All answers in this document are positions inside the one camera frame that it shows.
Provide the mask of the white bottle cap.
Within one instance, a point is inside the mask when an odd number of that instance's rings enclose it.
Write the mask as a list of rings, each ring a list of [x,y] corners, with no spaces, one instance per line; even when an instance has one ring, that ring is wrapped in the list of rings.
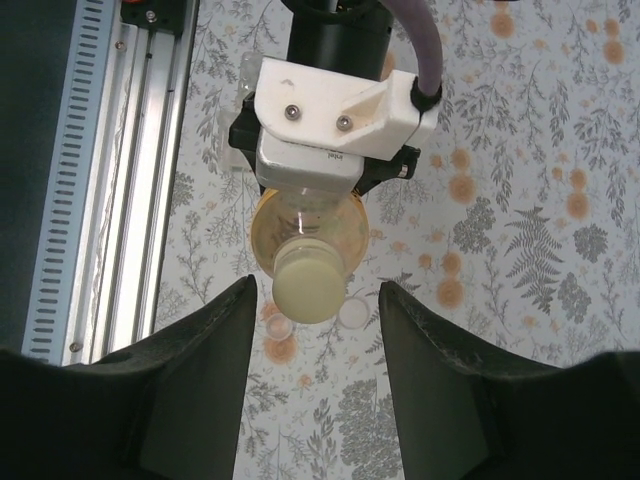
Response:
[[[351,296],[345,299],[337,314],[337,320],[344,328],[356,330],[367,324],[370,315],[368,303],[360,297]]]

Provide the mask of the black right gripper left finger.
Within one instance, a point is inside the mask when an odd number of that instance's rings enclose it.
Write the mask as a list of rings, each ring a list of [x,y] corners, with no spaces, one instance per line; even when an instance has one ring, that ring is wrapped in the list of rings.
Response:
[[[92,364],[0,348],[0,480],[232,480],[256,305],[246,276]]]

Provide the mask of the orange tea bottle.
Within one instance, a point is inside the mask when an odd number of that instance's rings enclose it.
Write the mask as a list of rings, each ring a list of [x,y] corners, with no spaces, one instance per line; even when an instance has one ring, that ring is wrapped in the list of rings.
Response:
[[[369,221],[361,197],[266,189],[256,206],[250,242],[259,267],[275,273],[279,250],[300,239],[322,241],[337,251],[343,275],[351,275],[368,248]]]

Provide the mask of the wide aluminium frame rail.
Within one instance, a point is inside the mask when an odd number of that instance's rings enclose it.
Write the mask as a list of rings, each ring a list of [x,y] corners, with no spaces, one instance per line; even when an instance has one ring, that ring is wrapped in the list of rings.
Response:
[[[61,364],[154,328],[194,28],[118,22],[106,65]]]

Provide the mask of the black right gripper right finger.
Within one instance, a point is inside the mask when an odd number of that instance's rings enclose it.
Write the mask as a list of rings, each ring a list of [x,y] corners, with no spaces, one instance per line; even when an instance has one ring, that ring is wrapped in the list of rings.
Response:
[[[640,480],[640,351],[543,364],[394,282],[379,310],[406,480]]]

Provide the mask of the translucent bottle cap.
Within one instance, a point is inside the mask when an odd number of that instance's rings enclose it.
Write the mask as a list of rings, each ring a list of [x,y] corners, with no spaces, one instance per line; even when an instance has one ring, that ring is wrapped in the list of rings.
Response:
[[[293,333],[293,322],[282,314],[274,314],[265,322],[265,333],[276,342],[284,341]]]

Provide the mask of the pale yellow bottle cap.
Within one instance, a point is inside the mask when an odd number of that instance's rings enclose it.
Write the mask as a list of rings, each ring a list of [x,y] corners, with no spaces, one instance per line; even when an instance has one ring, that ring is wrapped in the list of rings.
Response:
[[[301,324],[317,324],[335,316],[346,298],[342,269],[328,260],[301,258],[276,268],[272,285],[282,314]]]

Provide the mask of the floral patterned table cloth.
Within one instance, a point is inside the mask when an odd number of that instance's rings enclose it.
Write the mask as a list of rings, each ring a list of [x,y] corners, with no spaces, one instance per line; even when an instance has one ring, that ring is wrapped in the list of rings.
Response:
[[[254,177],[226,152],[255,63],[284,57],[280,0],[201,0],[157,323],[258,284],[232,480],[404,480],[378,317],[394,281],[485,340],[568,366],[640,349],[640,0],[427,0],[445,57],[438,129],[411,180],[375,188],[336,319],[277,314],[248,232]]]

